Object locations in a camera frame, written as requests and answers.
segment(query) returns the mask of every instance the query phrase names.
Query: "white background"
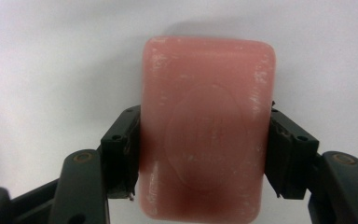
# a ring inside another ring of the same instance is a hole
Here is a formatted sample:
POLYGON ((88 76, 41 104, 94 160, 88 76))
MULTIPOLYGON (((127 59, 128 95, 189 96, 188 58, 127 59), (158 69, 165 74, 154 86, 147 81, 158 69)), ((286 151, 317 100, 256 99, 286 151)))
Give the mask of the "white background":
MULTIPOLYGON (((358 1, 0 1, 0 186, 11 197, 96 148, 140 104, 145 41, 155 35, 261 40, 277 56, 277 108, 358 157, 358 1)), ((310 223, 305 201, 266 181, 255 223, 310 223)), ((112 223, 171 223, 110 202, 112 223)))

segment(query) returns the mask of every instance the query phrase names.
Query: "embossed logo on soap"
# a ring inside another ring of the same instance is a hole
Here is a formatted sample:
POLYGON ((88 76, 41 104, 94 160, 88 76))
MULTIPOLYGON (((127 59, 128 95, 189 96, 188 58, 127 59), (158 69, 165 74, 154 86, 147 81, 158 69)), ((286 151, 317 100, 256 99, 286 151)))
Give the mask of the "embossed logo on soap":
POLYGON ((218 188, 244 158, 246 129, 229 91, 197 87, 177 105, 164 147, 180 180, 196 190, 218 188))

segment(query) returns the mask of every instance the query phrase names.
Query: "soap bar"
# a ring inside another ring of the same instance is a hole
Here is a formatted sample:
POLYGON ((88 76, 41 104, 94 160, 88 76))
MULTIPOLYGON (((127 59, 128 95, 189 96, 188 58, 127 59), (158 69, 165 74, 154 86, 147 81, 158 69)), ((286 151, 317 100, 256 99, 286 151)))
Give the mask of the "soap bar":
POLYGON ((152 218, 248 223, 259 212, 275 55, 248 40, 145 44, 140 205, 152 218))

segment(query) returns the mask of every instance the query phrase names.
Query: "pink soap bar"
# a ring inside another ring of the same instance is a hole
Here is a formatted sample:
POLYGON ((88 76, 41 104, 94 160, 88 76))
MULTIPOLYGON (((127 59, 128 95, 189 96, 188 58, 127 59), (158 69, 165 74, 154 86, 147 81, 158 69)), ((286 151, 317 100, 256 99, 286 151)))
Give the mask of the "pink soap bar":
POLYGON ((140 204, 152 218, 247 223, 260 208, 275 55, 163 36, 144 51, 140 204))

